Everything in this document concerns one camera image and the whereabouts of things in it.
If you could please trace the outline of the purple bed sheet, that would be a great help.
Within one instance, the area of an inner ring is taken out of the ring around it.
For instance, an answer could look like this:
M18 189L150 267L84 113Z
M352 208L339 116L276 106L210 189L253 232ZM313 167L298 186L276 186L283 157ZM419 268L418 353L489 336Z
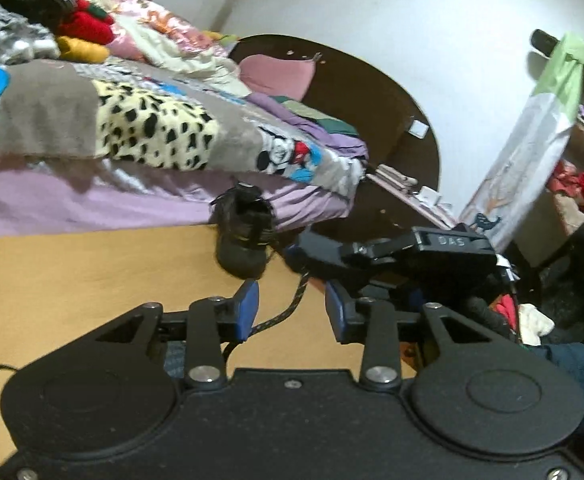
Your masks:
M240 180L275 208L281 231L341 219L351 205L316 186L267 174L152 169L107 160L0 159L0 236L195 226Z

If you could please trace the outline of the cartoon patchwork blanket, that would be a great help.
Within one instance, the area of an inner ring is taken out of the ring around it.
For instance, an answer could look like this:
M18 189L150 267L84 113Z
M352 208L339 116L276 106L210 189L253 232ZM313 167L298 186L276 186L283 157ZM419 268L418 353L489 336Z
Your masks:
M352 198L359 156L265 110L150 66L0 66L0 158L109 159L179 171L273 174Z

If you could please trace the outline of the black sneaker far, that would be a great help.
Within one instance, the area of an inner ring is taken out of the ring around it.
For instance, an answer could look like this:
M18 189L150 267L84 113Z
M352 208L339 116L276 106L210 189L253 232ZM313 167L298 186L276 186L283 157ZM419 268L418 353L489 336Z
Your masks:
M235 181L211 202L217 229L216 259L240 280L259 280L265 272L267 247L275 237L275 212L256 185Z

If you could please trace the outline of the dark wooden headboard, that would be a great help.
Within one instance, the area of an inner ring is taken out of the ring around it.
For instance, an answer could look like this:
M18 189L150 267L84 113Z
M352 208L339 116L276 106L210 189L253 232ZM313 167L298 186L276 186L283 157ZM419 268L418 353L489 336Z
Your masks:
M303 102L355 127L367 143L370 165L391 166L434 188L440 184L440 151L432 127L423 138L409 132L413 122L429 125L412 96L390 76L353 55L284 35L242 38L230 58L241 62L263 54L285 60L313 60L315 74Z

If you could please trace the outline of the dark wooden nightstand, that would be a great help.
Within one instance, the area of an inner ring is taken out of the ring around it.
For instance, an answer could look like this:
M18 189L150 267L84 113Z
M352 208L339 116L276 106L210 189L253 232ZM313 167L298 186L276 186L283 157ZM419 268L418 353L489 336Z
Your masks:
M379 178L368 177L358 186L353 206L345 218L322 221L313 230L339 242L365 242L393 238L415 226L450 229L418 200L392 190Z

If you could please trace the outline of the pink pillow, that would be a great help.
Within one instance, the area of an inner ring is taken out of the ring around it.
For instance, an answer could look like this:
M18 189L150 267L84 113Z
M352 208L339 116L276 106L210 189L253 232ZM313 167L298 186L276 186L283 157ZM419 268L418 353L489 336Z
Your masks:
M267 96L287 96L295 101L305 98L315 76L321 55L291 60L253 54L239 63L240 79L252 92Z

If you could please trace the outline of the folded yellow garment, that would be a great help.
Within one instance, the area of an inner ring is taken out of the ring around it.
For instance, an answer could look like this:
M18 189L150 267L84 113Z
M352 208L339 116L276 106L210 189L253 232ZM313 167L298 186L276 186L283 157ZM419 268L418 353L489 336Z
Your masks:
M109 50L101 44L67 36L57 36L55 40L62 60L100 64L109 58Z

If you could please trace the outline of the folded purple blanket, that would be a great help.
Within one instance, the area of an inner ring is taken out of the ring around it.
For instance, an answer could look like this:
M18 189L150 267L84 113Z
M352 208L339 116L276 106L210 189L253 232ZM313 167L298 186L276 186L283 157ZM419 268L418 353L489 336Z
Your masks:
M367 160L367 144L358 130L344 120L332 117L320 110L293 100L288 96L268 96L252 92L245 100L287 124L309 134L327 148L350 158Z

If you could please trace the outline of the floral cream quilt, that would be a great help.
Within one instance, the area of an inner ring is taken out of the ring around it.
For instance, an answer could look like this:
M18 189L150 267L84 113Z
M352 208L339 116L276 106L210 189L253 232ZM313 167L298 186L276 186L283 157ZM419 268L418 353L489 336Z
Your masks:
M150 0L100 0L113 18L117 58L149 64L245 98L252 92L227 50L184 18Z

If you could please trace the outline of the folded red clothes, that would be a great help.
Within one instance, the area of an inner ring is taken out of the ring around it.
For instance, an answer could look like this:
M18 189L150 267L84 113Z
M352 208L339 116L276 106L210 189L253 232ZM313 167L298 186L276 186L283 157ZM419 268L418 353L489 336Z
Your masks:
M114 19L101 6L76 0L75 9L57 25L57 36L67 36L107 46L114 39Z

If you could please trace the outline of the deer print curtain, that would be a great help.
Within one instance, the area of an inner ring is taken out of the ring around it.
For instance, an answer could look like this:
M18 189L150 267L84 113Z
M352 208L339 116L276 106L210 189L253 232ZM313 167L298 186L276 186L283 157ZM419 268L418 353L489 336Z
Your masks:
M584 39L562 38L536 29L531 46L547 63L516 121L505 147L474 193L460 220L484 214L493 223L484 232L502 252L542 194L569 142L584 90Z

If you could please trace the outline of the folded grey striped clothes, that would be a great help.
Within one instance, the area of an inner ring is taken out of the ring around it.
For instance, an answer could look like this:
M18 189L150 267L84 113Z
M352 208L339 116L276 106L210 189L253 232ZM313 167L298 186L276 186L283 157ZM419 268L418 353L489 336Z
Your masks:
M60 49L49 28L30 23L24 16L0 6L0 64L27 63L36 58L60 57Z

